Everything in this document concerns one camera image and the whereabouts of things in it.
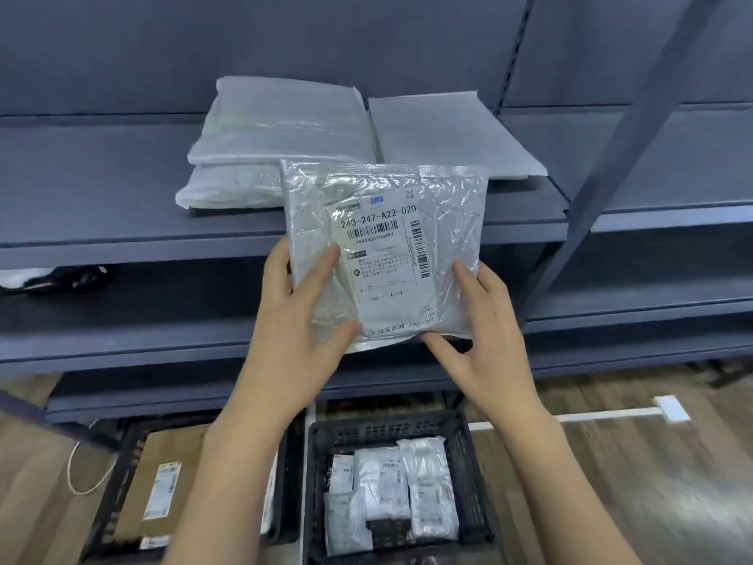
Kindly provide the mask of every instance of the hand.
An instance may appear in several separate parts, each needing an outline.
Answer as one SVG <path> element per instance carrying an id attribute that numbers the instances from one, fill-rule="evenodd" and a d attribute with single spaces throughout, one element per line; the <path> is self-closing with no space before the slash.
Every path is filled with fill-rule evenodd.
<path id="1" fill-rule="evenodd" d="M 463 355 L 438 333 L 423 333 L 421 339 L 493 423 L 543 409 L 507 285 L 483 263 L 478 280 L 460 261 L 454 262 L 453 271 L 471 313 L 473 349 Z"/>
<path id="2" fill-rule="evenodd" d="M 254 336 L 230 408 L 252 409 L 250 414 L 284 429 L 325 386 L 362 328 L 356 321 L 343 322 L 323 344 L 311 331 L 314 305 L 339 258 L 340 246 L 328 247 L 293 292 L 287 237 L 277 242 L 264 265 Z"/>

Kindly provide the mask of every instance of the gray wall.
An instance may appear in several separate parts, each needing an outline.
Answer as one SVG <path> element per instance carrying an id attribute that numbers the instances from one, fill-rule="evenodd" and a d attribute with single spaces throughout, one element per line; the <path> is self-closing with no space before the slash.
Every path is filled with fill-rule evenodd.
<path id="1" fill-rule="evenodd" d="M 222 75 L 494 107 L 525 2 L 3 0 L 0 114 L 202 112 Z"/>
<path id="2" fill-rule="evenodd" d="M 626 104 L 690 0 L 535 0 L 504 105 Z M 685 102 L 753 101 L 753 0 L 701 40 Z"/>

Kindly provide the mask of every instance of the black object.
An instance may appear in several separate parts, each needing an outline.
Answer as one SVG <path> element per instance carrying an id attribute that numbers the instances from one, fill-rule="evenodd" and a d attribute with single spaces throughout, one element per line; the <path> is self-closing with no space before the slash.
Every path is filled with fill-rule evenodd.
<path id="1" fill-rule="evenodd" d="M 162 559 L 165 548 L 139 548 L 141 539 L 117 541 L 112 539 L 118 514 L 141 458 L 146 436 L 152 432 L 197 426 L 213 422 L 219 412 L 159 419 L 141 419 L 126 431 L 124 448 L 115 464 L 102 502 L 94 518 L 89 539 L 81 553 L 80 562 L 135 563 Z M 292 543 L 300 531 L 300 503 L 303 486 L 304 415 L 299 414 L 287 427 L 280 441 L 277 455 L 277 474 L 273 497 L 273 516 L 269 531 L 259 538 L 262 547 Z"/>
<path id="2" fill-rule="evenodd" d="M 117 271 L 118 266 L 114 265 L 56 267 L 50 274 L 30 279 L 22 287 L 0 288 L 0 294 L 93 293 L 109 285 Z"/>
<path id="3" fill-rule="evenodd" d="M 334 454 L 352 454 L 363 447 L 394 446 L 401 438 L 443 436 L 458 511 L 458 541 L 407 539 L 403 524 L 370 522 L 374 550 L 328 557 L 325 547 L 324 494 Z M 316 563 L 391 563 L 492 549 L 496 537 L 466 417 L 456 410 L 410 416 L 363 418 L 314 423 L 309 429 L 306 466 L 304 565 Z"/>

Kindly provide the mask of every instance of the forearm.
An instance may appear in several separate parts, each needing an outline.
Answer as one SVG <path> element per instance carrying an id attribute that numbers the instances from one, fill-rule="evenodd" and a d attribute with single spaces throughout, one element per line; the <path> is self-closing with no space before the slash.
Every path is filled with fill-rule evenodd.
<path id="1" fill-rule="evenodd" d="M 207 432 L 199 470 L 164 565 L 254 563 L 269 470 L 283 430 L 223 412 Z"/>
<path id="2" fill-rule="evenodd" d="M 494 425 L 526 494 L 547 562 L 640 564 L 580 469 L 557 419 L 541 405 L 526 414 L 513 420 L 501 413 Z"/>

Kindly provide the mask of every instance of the right hand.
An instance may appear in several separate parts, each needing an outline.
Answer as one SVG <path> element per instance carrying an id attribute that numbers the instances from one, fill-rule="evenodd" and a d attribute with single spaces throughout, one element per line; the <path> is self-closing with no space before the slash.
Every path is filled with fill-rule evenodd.
<path id="1" fill-rule="evenodd" d="M 484 263 L 478 266 L 478 279 L 460 261 L 453 263 L 453 271 L 471 313 L 473 349 L 461 354 L 439 333 L 426 332 L 421 339 L 494 423 L 542 411 L 507 285 Z"/>

